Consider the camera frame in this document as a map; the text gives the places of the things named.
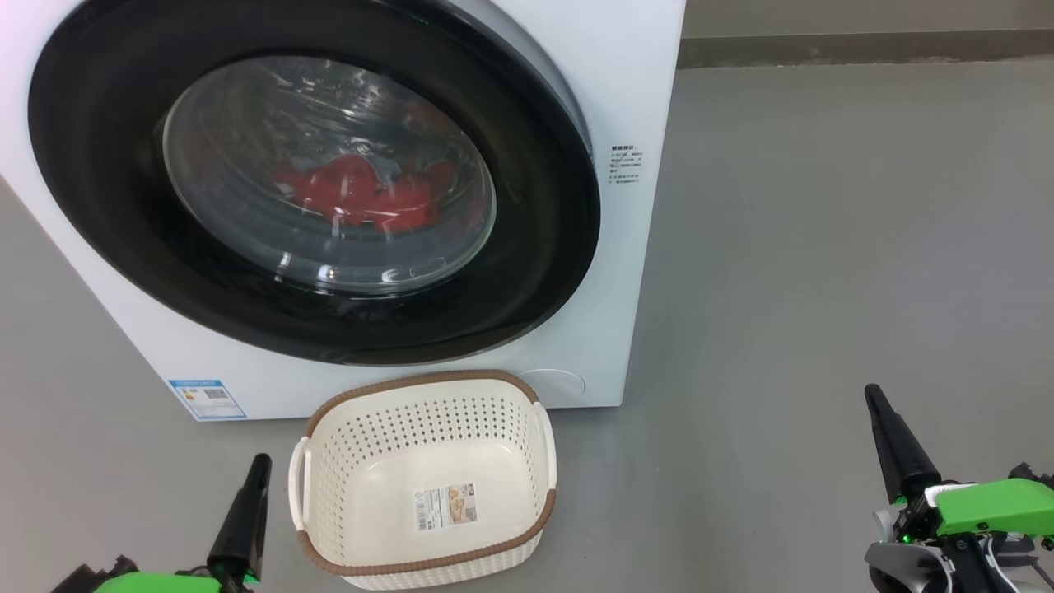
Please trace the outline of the black round glass washer door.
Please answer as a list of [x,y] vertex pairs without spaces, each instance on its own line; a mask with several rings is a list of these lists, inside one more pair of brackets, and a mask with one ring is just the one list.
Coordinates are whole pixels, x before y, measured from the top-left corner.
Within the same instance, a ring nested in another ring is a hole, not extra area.
[[[30,83],[31,146],[82,239],[228,338],[305,360],[458,359],[549,318],[601,226],[557,87],[446,0],[87,0]],[[338,225],[271,179],[354,154],[455,179],[417,231]]]

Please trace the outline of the printed product label sticker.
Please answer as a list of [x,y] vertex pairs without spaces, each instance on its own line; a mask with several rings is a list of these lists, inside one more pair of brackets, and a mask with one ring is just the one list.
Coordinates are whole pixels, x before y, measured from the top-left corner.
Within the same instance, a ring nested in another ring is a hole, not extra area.
[[412,502],[418,533],[479,521],[477,488],[471,482],[422,489]]

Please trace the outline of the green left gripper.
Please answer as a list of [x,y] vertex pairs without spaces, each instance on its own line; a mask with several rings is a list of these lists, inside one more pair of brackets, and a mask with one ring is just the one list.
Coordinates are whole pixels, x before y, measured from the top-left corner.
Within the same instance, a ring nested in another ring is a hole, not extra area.
[[260,453],[253,458],[208,553],[211,577],[128,572],[102,582],[95,593],[221,593],[221,586],[260,581],[271,472],[270,455]]

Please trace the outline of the blue energy label sticker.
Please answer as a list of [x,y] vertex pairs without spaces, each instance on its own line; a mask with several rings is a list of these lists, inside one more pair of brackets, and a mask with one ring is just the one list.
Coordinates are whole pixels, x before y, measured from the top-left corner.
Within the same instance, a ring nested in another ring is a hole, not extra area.
[[172,380],[168,383],[181,403],[199,421],[247,419],[247,414],[222,381]]

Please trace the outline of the white front-load washing machine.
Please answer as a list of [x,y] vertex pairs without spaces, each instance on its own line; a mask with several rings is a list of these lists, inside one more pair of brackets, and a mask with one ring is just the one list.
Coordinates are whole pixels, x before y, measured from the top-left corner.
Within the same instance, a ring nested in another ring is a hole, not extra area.
[[82,239],[31,146],[30,83],[50,34],[86,1],[0,0],[0,179],[169,390],[172,380],[222,381],[247,420],[294,419],[331,395],[401,376],[563,369],[585,380],[588,408],[621,404],[685,0],[446,0],[519,50],[572,108],[601,226],[582,282],[548,319],[458,359],[394,367],[305,360],[228,338],[132,284]]

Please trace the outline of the cream basket with brown rim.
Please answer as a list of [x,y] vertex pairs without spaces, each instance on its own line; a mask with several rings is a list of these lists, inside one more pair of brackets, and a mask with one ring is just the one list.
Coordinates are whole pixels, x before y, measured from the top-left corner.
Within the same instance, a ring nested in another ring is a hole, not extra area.
[[[505,371],[451,371],[324,402],[292,453],[287,501],[310,562],[364,590],[396,591],[526,562],[557,480],[557,440],[531,387]],[[418,533],[413,494],[467,482],[479,521]]]

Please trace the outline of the round white filter cover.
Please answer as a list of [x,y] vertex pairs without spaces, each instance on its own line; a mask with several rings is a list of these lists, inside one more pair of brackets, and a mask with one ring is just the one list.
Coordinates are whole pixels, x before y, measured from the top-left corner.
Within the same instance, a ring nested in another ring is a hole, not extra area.
[[539,401],[551,409],[587,408],[582,376],[563,369],[531,369],[518,377],[531,387]]

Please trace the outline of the red and white garment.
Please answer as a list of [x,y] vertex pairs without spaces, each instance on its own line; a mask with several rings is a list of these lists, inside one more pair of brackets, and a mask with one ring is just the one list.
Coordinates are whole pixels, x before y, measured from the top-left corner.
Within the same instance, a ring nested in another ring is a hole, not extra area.
[[363,156],[347,154],[328,164],[297,171],[286,161],[271,179],[292,192],[292,202],[338,225],[371,224],[384,231],[417,231],[438,221],[438,199],[451,187],[455,166],[438,161],[422,171],[380,180]]

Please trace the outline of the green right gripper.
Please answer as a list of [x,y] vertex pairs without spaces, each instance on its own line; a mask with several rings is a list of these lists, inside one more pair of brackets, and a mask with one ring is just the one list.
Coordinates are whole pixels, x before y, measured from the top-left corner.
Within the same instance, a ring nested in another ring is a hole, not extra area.
[[939,485],[936,466],[880,386],[865,387],[865,402],[886,497],[898,511],[895,543],[996,533],[1054,540],[1050,485],[1024,478]]

